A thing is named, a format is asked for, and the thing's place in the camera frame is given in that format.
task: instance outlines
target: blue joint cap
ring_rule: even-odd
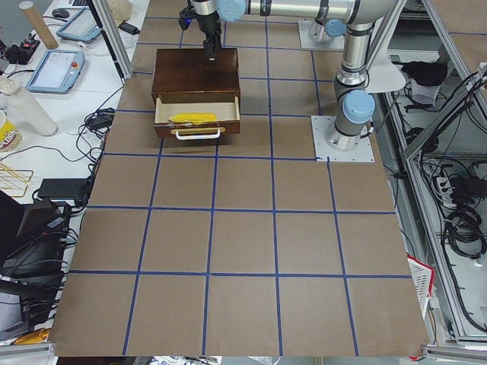
[[[238,21],[247,9],[245,0],[217,0],[217,10],[224,21]]]
[[[340,19],[332,19],[325,24],[325,32],[329,37],[340,37],[347,31],[347,26]]]
[[[354,124],[365,124],[375,110],[374,98],[365,90],[353,90],[343,102],[343,113]]]

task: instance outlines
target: paper towel roll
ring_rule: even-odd
[[[58,48],[59,44],[57,43],[54,36],[51,34],[49,28],[46,26],[46,23],[44,23],[43,17],[40,15],[40,12],[35,6],[33,6],[33,2],[21,2],[18,7],[22,10],[25,17],[29,20],[32,28],[35,29],[35,31],[39,35],[39,38],[46,45],[46,48]]]

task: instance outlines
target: gray floor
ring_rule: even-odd
[[[19,44],[31,31],[32,26],[19,10],[18,5],[22,0],[2,0],[2,11],[0,11],[0,39],[7,46]],[[41,14],[53,0],[34,0],[34,4]],[[8,62],[0,59],[0,69],[4,70]]]

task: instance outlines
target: wooden box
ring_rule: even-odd
[[[158,49],[152,84],[159,137],[217,138],[240,133],[240,84],[236,49],[220,49],[215,61],[203,49]],[[180,113],[213,113],[216,121],[171,122]]]

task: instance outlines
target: metal base plate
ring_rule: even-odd
[[[345,45],[345,36],[338,36],[330,43],[315,43],[309,36],[309,31],[314,21],[299,21],[299,39],[301,41],[301,49],[314,51],[343,51]]]
[[[335,116],[311,116],[311,125],[313,127],[314,151],[317,156],[317,162],[362,162],[373,163],[374,153],[372,152],[370,139],[363,138],[357,144],[357,147],[349,152],[341,152],[332,148],[325,140],[325,131],[329,125],[335,122]],[[364,127],[362,134],[367,133]]]

